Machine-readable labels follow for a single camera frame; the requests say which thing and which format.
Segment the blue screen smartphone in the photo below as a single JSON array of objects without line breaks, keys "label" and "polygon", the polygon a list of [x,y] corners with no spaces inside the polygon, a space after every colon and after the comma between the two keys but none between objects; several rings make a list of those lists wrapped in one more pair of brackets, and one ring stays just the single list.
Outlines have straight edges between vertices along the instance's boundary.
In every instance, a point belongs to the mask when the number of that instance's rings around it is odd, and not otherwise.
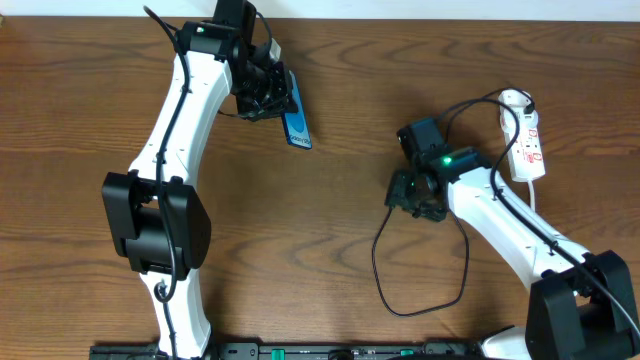
[{"label": "blue screen smartphone", "polygon": [[304,150],[311,150],[311,135],[307,126],[306,116],[302,106],[298,82],[293,72],[291,72],[290,75],[293,86],[292,96],[294,103],[297,106],[297,111],[295,113],[284,113],[282,115],[285,138],[290,146],[301,148]]}]

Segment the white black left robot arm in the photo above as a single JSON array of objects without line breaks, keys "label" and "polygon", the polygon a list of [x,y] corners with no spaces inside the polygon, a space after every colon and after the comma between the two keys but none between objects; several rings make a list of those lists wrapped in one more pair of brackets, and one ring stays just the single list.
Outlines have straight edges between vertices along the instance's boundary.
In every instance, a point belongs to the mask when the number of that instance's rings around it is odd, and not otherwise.
[{"label": "white black left robot arm", "polygon": [[115,250],[147,287],[160,337],[150,345],[94,346],[93,359],[215,355],[200,284],[212,225],[197,193],[214,120],[234,96],[237,118],[278,118],[289,145],[312,146],[298,83],[280,46],[252,41],[261,20],[252,3],[223,0],[209,19],[164,26],[176,56],[163,107],[129,169],[107,174],[101,189]]}]

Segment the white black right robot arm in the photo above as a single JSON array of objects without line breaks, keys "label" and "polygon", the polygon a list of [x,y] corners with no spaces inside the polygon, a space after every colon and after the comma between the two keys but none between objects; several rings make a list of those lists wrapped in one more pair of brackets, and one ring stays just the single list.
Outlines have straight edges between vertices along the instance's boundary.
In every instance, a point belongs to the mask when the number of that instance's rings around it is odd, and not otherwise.
[{"label": "white black right robot arm", "polygon": [[630,359],[639,319],[629,268],[613,251],[593,254],[524,203],[476,149],[454,150],[433,119],[400,129],[410,167],[385,199],[415,218],[447,216],[474,228],[529,292],[526,325],[480,340],[486,359]]}]

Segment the white USB charger plug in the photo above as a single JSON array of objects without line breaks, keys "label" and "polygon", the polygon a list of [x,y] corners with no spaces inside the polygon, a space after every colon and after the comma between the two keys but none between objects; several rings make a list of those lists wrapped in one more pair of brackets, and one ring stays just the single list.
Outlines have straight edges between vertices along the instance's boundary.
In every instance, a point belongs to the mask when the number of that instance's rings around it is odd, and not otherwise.
[{"label": "white USB charger plug", "polygon": [[536,110],[530,113],[526,113],[525,108],[522,107],[502,108],[500,110],[500,125],[504,133],[513,133],[516,129],[516,124],[519,124],[520,130],[536,128],[538,121],[539,115]]}]

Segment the white power strip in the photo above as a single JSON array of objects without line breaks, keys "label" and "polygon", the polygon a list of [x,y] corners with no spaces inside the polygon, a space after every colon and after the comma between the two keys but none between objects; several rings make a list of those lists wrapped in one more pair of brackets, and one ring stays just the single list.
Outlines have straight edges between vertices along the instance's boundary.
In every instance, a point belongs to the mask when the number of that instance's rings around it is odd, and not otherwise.
[{"label": "white power strip", "polygon": [[[535,106],[528,98],[528,93],[508,89],[504,90],[498,100],[511,107],[525,108],[526,113],[535,110]],[[509,144],[514,138],[513,133],[504,133],[505,143]],[[533,129],[519,131],[517,140],[507,154],[511,178],[515,182],[529,182],[545,175],[545,165],[541,150],[538,125]]]}]

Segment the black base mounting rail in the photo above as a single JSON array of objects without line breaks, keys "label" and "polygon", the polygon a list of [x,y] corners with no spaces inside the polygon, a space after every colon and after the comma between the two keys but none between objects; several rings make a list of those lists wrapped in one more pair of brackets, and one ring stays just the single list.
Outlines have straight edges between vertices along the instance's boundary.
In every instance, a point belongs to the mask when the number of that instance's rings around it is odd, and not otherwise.
[{"label": "black base mounting rail", "polygon": [[[259,345],[224,343],[210,346],[202,357],[211,360],[381,360],[381,359],[488,359],[473,345],[429,342],[417,345]],[[157,344],[92,346],[88,359],[172,359]]]}]

